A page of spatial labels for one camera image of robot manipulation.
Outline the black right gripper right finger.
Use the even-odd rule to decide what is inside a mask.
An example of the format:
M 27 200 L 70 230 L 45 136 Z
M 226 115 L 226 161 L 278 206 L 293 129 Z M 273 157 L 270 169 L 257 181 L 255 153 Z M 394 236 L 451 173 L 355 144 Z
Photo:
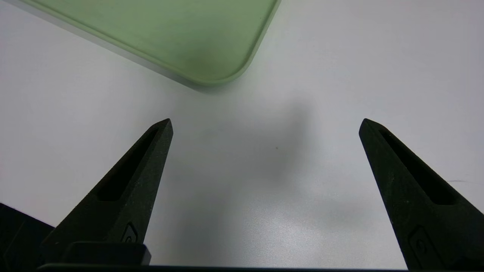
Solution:
M 358 134 L 408 269 L 482 271 L 483 213 L 383 125 Z

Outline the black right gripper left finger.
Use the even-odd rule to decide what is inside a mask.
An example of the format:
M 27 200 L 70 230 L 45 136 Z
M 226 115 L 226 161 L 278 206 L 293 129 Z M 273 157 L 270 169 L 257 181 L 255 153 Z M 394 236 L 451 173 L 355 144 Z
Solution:
M 43 240 L 46 263 L 59 263 L 75 244 L 144 242 L 173 138 L 170 119 L 152 125 Z

